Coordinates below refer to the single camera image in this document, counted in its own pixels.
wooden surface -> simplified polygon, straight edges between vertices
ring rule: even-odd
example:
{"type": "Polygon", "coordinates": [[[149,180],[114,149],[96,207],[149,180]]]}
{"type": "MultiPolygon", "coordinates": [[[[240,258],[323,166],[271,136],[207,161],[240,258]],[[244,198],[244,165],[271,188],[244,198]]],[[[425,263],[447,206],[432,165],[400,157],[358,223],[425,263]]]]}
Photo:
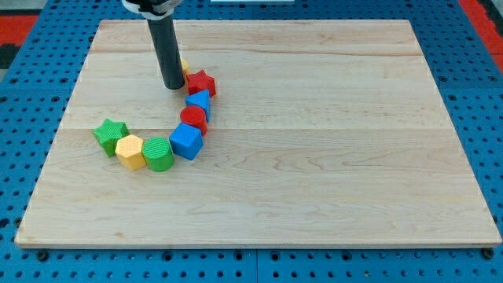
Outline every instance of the wooden surface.
{"type": "Polygon", "coordinates": [[[205,146],[165,173],[91,129],[178,124],[146,22],[103,21],[16,242],[23,248],[444,248],[501,242],[408,21],[178,21],[217,81],[205,146]]]}

cylindrical block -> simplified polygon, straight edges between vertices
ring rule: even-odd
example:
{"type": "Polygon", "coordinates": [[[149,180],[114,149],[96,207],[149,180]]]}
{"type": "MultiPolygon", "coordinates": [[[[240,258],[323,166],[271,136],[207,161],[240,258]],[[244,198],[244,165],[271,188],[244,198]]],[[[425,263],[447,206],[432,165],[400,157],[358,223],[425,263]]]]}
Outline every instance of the cylindrical block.
{"type": "Polygon", "coordinates": [[[185,78],[171,15],[162,20],[149,20],[149,29],[164,85],[170,90],[177,90],[185,84],[185,78]]]}
{"type": "Polygon", "coordinates": [[[143,156],[152,171],[164,172],[173,166],[174,155],[170,142],[166,138],[150,138],[143,145],[143,156]]]}
{"type": "Polygon", "coordinates": [[[201,130],[201,134],[207,133],[206,112],[199,106],[190,105],[180,113],[180,120],[187,125],[201,130]]]}

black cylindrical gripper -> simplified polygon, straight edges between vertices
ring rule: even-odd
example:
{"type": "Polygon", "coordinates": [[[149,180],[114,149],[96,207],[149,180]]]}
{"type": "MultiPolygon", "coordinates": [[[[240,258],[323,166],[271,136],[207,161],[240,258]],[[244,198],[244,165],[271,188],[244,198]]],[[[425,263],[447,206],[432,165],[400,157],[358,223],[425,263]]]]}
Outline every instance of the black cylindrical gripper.
{"type": "Polygon", "coordinates": [[[149,20],[149,29],[164,85],[170,90],[177,90],[184,85],[185,80],[171,15],[162,20],[149,20]]]}

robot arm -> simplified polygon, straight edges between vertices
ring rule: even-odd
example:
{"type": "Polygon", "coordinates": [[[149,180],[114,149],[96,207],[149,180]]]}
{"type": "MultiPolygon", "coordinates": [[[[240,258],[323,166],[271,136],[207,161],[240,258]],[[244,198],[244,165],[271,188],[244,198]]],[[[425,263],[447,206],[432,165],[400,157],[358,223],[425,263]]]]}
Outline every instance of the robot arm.
{"type": "Polygon", "coordinates": [[[124,7],[141,14],[149,22],[150,35],[164,85],[177,90],[185,83],[171,15],[183,0],[122,0],[124,7]]]}

yellow hexagon block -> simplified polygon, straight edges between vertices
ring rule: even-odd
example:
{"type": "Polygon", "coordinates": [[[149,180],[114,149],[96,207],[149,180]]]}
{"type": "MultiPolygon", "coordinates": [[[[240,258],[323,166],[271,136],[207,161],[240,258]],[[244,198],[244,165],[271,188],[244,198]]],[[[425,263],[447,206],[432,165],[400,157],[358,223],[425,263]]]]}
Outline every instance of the yellow hexagon block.
{"type": "Polygon", "coordinates": [[[142,148],[143,140],[130,134],[117,142],[116,155],[124,167],[135,171],[147,165],[142,148]]]}
{"type": "Polygon", "coordinates": [[[189,74],[189,63],[180,57],[180,61],[182,62],[182,70],[183,70],[183,77],[185,78],[185,83],[187,83],[187,75],[189,74]]]}

